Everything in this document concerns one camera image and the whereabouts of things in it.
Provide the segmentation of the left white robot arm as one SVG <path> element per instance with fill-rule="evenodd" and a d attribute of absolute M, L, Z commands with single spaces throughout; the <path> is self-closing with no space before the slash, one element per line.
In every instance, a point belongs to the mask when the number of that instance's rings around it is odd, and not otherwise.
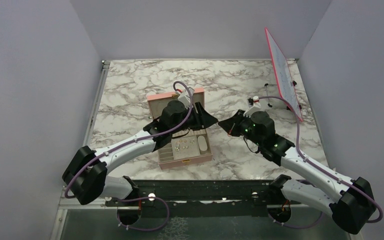
<path fill-rule="evenodd" d="M 112 146 L 92 150 L 85 145 L 77 150 L 62 174 L 66 184 L 64 196 L 76 198 L 81 205 L 87 205 L 101 196 L 109 196 L 114 186 L 118 198 L 124 205 L 137 200 L 137 191 L 126 177 L 111 181 L 107 175 L 117 167 L 139 156 L 155 152 L 171 142 L 173 135 L 183 131 L 205 130 L 218 122 L 200 102 L 186 107 L 178 100 L 171 100 L 159 117 L 142 130 Z"/>

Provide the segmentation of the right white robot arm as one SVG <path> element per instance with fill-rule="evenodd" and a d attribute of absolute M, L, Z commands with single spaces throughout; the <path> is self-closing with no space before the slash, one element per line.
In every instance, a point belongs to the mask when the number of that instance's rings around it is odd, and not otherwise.
<path fill-rule="evenodd" d="M 275 122 L 265 111 L 245 116 L 243 110 L 238 110 L 218 125 L 230 136 L 256 144 L 268 161 L 310 182 L 305 185 L 288 176 L 278 177 L 268 190 L 272 202 L 280 204 L 287 199 L 313 207 L 354 235 L 372 222 L 370 218 L 377 208 L 370 183 L 361 176 L 353 179 L 338 173 L 303 154 L 293 142 L 276 133 Z"/>

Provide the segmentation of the pink jewelry box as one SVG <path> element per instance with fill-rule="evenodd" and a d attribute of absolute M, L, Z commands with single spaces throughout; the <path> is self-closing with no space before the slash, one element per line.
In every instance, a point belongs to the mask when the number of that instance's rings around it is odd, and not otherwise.
<path fill-rule="evenodd" d="M 162 114 L 163 108 L 171 101 L 176 100 L 178 94 L 166 92 L 147 96 L 151 116 L 155 119 Z M 197 137 L 204 136 L 208 143 L 208 151 L 201 154 L 198 148 Z M 157 151 L 158 165 L 162 170 L 201 164 L 213 159 L 209 136 L 206 129 L 181 130 L 173 135 L 172 140 Z"/>

